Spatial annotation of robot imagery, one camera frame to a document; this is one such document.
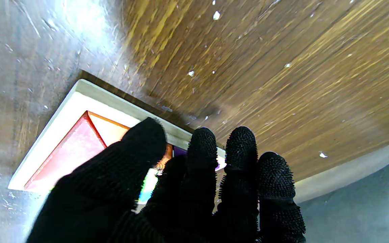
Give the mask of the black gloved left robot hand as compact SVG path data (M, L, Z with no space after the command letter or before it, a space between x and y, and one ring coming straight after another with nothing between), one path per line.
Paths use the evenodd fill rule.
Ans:
M185 156L167 161L144 208L136 202L147 172L164 157L161 124L148 117L120 141L58 180L28 243L304 243L306 227L293 174L280 155L258 156L240 126L226 144L221 202L215 208L217 146L196 129Z

